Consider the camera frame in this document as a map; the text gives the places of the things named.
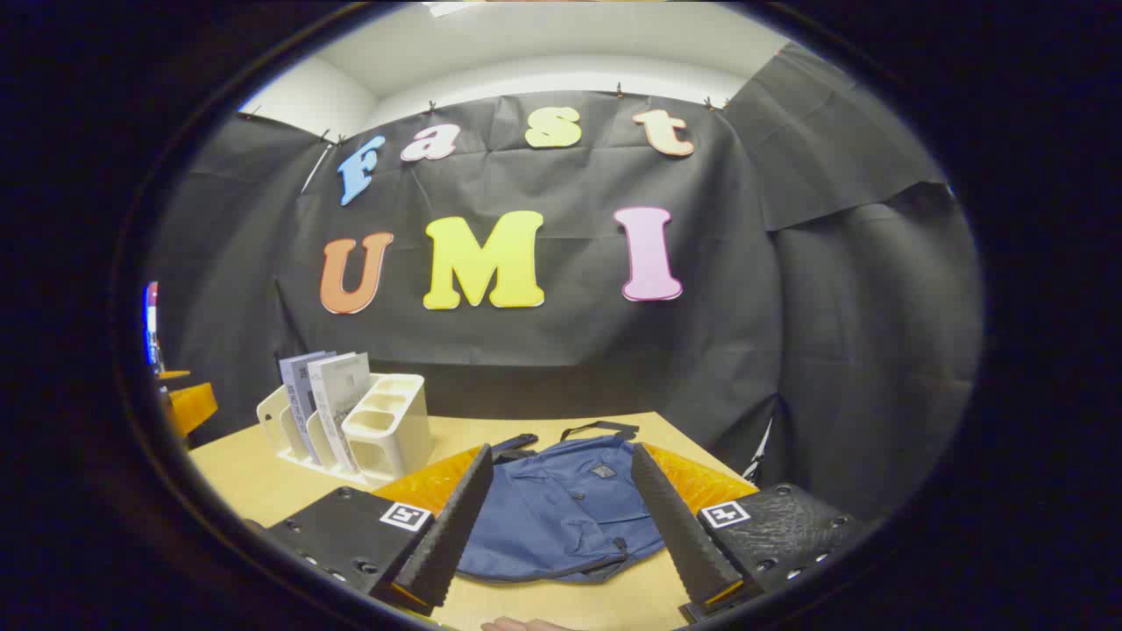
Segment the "blue letter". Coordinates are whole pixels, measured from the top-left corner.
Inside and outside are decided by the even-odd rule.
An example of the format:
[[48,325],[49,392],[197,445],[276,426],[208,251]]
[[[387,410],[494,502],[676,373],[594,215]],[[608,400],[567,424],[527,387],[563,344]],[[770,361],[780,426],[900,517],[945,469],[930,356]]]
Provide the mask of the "blue letter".
[[347,205],[347,202],[358,196],[370,185],[370,176],[367,173],[374,171],[374,165],[378,164],[378,154],[374,153],[374,149],[380,147],[385,141],[384,136],[375,136],[373,140],[362,145],[361,149],[355,152],[351,157],[339,165],[339,173],[343,174],[343,199],[339,202],[340,205]]

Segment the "hand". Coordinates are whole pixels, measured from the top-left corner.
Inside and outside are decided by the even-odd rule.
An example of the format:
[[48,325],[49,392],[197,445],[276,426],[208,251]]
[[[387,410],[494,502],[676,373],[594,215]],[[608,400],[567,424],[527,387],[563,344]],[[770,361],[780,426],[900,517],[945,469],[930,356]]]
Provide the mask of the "hand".
[[505,615],[495,619],[495,622],[484,622],[482,625],[480,625],[480,629],[484,631],[573,631],[572,629],[558,627],[557,624],[545,622],[544,620],[518,622],[517,620],[509,619]]

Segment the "wooden table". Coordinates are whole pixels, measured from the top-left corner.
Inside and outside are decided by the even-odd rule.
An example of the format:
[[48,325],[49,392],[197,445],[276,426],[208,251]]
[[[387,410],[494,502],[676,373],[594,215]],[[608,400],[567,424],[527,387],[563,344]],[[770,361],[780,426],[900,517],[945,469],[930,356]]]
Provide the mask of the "wooden table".
[[[527,448],[541,451],[558,442],[562,430],[592,420],[638,426],[636,440],[670,449],[698,464],[738,477],[654,412],[540,421],[429,417],[433,436],[429,461],[434,463],[482,442],[494,445],[524,432],[537,435],[539,441]],[[605,433],[611,432],[590,429],[574,438]],[[261,426],[204,445],[191,451],[191,457],[234,512],[266,527],[311,504],[340,484],[348,484],[274,456]],[[662,550],[600,585],[553,580],[488,585],[457,576],[452,579],[444,606],[438,607],[432,618],[461,631],[479,629],[481,623],[500,615],[523,621],[539,618],[586,631],[659,631],[686,624],[678,606],[688,600],[670,555]]]

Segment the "white desk organizer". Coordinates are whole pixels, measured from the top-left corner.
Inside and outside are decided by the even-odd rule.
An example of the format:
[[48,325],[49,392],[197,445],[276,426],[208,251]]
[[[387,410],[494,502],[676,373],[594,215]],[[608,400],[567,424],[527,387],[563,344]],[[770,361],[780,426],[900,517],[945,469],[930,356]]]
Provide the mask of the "white desk organizer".
[[359,466],[357,474],[335,459],[319,411],[307,420],[321,464],[312,460],[292,418],[284,386],[261,401],[257,420],[265,426],[278,458],[367,486],[380,486],[423,467],[432,450],[421,375],[370,374],[369,390],[343,421],[343,436]]

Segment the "finger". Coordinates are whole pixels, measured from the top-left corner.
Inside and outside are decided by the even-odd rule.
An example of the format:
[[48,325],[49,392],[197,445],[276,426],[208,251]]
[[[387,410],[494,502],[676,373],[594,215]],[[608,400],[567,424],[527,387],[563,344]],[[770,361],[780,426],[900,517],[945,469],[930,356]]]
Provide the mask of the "finger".
[[567,627],[559,627],[552,622],[545,622],[544,620],[531,620],[526,623],[526,631],[573,631]]
[[526,631],[525,624],[505,615],[495,619],[495,627],[498,631]]

